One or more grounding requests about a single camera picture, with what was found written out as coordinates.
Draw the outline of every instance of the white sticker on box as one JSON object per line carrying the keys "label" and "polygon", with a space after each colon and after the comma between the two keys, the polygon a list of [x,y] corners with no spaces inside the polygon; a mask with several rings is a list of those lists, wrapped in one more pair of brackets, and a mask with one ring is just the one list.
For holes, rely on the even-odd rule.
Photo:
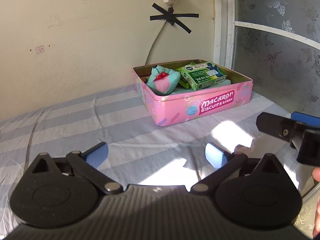
{"label": "white sticker on box", "polygon": [[219,72],[216,71],[216,70],[214,70],[214,69],[207,72],[207,74],[208,74],[209,76],[211,76],[211,77],[214,76],[214,75],[216,75],[216,74],[218,74],[218,73],[219,73]]}

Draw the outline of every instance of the white door frame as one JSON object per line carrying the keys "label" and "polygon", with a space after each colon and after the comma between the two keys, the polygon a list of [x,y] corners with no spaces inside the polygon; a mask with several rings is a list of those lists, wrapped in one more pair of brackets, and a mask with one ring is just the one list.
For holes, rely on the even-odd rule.
{"label": "white door frame", "polygon": [[214,0],[213,61],[232,69],[235,39],[235,0]]}

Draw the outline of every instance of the bed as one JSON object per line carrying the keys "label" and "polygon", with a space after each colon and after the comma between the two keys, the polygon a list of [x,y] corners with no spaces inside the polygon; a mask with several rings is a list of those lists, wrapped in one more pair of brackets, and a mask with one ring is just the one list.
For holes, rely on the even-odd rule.
{"label": "bed", "polygon": [[124,187],[186,185],[188,189],[214,172],[204,153],[206,144],[214,142],[228,151],[237,147],[250,157],[276,154],[302,190],[311,168],[296,162],[297,154],[288,143],[258,131],[255,121],[261,112],[290,116],[253,92],[249,104],[160,127],[154,124],[134,87],[127,86],[1,121],[0,236],[17,225],[9,207],[10,194],[38,153],[61,157],[101,141],[107,142],[109,155],[99,170]]}

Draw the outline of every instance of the human hand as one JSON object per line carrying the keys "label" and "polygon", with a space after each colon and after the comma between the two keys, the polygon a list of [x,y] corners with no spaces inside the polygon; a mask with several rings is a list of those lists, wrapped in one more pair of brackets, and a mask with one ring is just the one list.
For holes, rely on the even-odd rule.
{"label": "human hand", "polygon": [[[312,172],[313,178],[320,182],[320,167],[316,167]],[[316,217],[315,217],[315,227],[313,228],[313,238],[316,237],[320,232],[320,197],[318,198],[317,208],[316,208]]]}

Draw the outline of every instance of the beige wall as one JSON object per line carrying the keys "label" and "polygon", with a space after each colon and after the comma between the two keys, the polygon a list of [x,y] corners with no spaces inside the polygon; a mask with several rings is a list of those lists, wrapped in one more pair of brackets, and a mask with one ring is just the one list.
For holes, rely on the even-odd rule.
{"label": "beige wall", "polygon": [[[0,119],[132,84],[163,0],[0,0]],[[213,0],[179,0],[192,33],[166,24],[150,63],[213,57]],[[45,52],[36,54],[36,47]]]}

